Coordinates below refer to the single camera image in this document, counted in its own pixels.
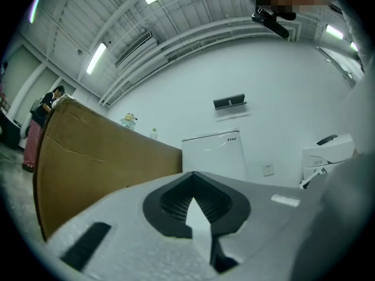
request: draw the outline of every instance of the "white printer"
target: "white printer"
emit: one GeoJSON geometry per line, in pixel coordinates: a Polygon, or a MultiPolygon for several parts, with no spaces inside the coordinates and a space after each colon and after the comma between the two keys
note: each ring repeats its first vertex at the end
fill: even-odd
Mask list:
{"type": "Polygon", "coordinates": [[[324,167],[331,172],[343,161],[353,157],[355,145],[350,134],[330,135],[302,150],[304,180],[324,167]]]}

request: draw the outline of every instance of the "cardboard panel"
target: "cardboard panel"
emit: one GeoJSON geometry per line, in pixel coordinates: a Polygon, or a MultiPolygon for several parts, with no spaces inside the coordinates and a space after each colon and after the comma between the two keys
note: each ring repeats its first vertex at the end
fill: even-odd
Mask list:
{"type": "Polygon", "coordinates": [[[65,100],[47,122],[34,174],[43,236],[113,191],[181,172],[180,149],[65,100]]]}

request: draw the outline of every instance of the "white ceiling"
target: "white ceiling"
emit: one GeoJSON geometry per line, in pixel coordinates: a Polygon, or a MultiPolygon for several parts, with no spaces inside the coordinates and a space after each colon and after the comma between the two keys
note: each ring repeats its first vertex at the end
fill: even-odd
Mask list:
{"type": "MultiPolygon", "coordinates": [[[[276,37],[251,21],[253,12],[250,0],[159,0],[150,5],[145,0],[40,0],[34,23],[30,24],[25,16],[19,30],[52,62],[110,105],[126,94],[134,82],[144,79],[137,79],[137,70],[150,74],[158,68],[157,60],[172,63],[205,45],[248,37],[276,37]],[[116,60],[147,31],[164,47],[144,57],[137,66],[119,71],[116,60]],[[108,49],[92,75],[88,75],[87,65],[101,42],[108,49]]],[[[299,13],[292,22],[280,21],[290,30],[290,41],[352,53],[343,16],[327,6],[299,13]],[[327,23],[341,30],[347,40],[325,34],[327,23]]]]}

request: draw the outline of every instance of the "concrete floor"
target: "concrete floor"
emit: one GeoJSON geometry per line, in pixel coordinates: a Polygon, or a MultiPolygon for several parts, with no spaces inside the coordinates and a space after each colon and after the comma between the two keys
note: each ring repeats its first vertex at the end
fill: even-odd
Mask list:
{"type": "Polygon", "coordinates": [[[44,243],[33,196],[32,173],[21,167],[23,153],[0,143],[0,189],[8,211],[22,233],[38,243],[44,243]]]}

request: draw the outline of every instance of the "gray plastic surface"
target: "gray plastic surface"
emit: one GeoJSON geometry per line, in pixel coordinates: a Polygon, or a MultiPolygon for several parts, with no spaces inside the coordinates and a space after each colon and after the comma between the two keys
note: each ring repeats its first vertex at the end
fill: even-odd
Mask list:
{"type": "Polygon", "coordinates": [[[221,237],[224,253],[242,265],[218,274],[189,239],[161,235],[145,219],[144,198],[183,174],[164,177],[112,193],[60,227],[47,247],[60,257],[94,222],[112,226],[83,269],[98,280],[277,280],[289,274],[305,230],[313,219],[325,181],[314,179],[307,190],[263,186],[204,173],[243,193],[252,212],[236,234],[221,237]],[[272,201],[294,198],[299,206],[272,201]]]}

